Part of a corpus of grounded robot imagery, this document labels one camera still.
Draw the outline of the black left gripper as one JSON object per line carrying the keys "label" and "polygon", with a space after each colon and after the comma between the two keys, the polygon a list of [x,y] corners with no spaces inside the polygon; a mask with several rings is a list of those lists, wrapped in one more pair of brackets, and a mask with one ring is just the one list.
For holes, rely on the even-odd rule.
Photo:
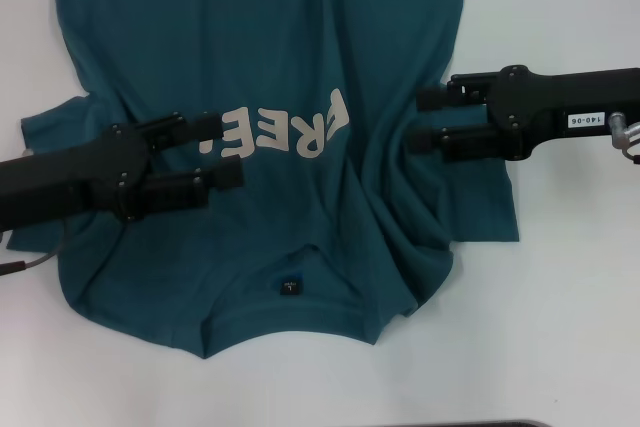
{"label": "black left gripper", "polygon": [[[79,146],[0,162],[0,230],[89,211],[122,214],[126,194],[148,170],[150,149],[222,137],[219,114],[187,120],[175,112],[134,127],[119,126]],[[211,190],[243,185],[239,156],[208,168],[152,175],[144,180],[144,215],[206,207]]]}

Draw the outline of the teal t-shirt with cream print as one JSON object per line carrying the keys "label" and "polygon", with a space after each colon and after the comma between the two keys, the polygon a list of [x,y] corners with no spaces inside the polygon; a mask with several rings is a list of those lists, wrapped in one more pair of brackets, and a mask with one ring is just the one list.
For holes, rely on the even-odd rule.
{"label": "teal t-shirt with cream print", "polygon": [[104,327],[202,358],[283,331],[374,343],[447,278],[454,242],[518,239],[498,160],[407,152],[418,126],[483,122],[481,107],[421,114],[463,0],[56,0],[84,95],[22,122],[35,153],[120,121],[218,113],[212,150],[163,153],[161,171],[239,156],[242,187],[207,207],[123,225],[73,219],[63,296]]}

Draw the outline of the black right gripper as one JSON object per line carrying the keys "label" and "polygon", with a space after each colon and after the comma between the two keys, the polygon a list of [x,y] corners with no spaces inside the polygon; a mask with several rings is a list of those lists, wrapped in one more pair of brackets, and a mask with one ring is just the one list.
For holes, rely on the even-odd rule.
{"label": "black right gripper", "polygon": [[439,152],[445,162],[523,160],[550,140],[611,139],[608,118],[614,112],[622,112],[628,125],[640,122],[640,68],[547,76],[509,66],[493,81],[493,72],[452,75],[445,85],[418,91],[417,109],[483,105],[487,98],[498,129],[492,124],[416,127],[407,132],[408,150]]}

